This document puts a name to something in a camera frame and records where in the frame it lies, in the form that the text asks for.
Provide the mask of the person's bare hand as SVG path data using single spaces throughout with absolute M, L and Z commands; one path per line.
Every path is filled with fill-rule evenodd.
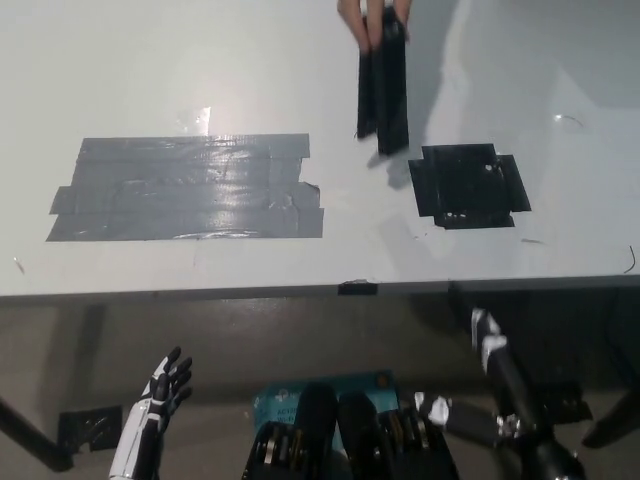
M 358 0 L 338 0 L 337 12 L 352 33 L 359 50 L 367 53 L 377 49 L 382 42 L 383 13 L 385 2 L 370 0 L 366 2 L 366 14 L 362 13 Z

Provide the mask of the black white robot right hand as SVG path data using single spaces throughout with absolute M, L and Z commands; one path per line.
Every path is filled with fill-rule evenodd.
M 543 400 L 534 392 L 491 313 L 462 305 L 454 309 L 454 315 L 469 335 L 499 410 L 491 413 L 444 396 L 430 398 L 417 392 L 417 411 L 451 435 L 485 447 L 514 451 L 520 459 L 523 479 L 584 479 L 584 467 L 556 439 Z

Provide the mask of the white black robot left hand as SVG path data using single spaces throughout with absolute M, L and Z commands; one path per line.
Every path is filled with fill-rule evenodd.
M 159 479 L 164 435 L 179 406 L 192 395 L 192 358 L 181 348 L 165 356 L 132 406 L 109 471 L 109 479 Z

